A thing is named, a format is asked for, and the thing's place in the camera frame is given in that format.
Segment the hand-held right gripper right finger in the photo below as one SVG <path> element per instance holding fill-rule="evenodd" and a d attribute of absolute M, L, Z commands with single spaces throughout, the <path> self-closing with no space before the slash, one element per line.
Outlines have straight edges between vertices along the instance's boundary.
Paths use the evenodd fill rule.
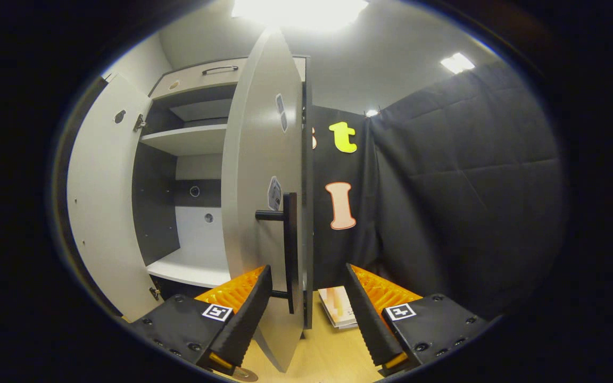
<path fill-rule="evenodd" d="M 420 296 L 353 264 L 346 265 L 344 288 L 368 354 L 385 378 L 445 360 L 491 328 L 445 294 Z"/>

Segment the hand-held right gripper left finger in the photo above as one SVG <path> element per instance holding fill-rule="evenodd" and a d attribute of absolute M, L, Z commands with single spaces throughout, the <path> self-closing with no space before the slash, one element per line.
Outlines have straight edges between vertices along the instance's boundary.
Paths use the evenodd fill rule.
<path fill-rule="evenodd" d="M 174 294 L 130 327 L 151 346 L 197 368 L 234 373 L 271 293 L 271 267 L 264 265 L 197 297 Z"/>

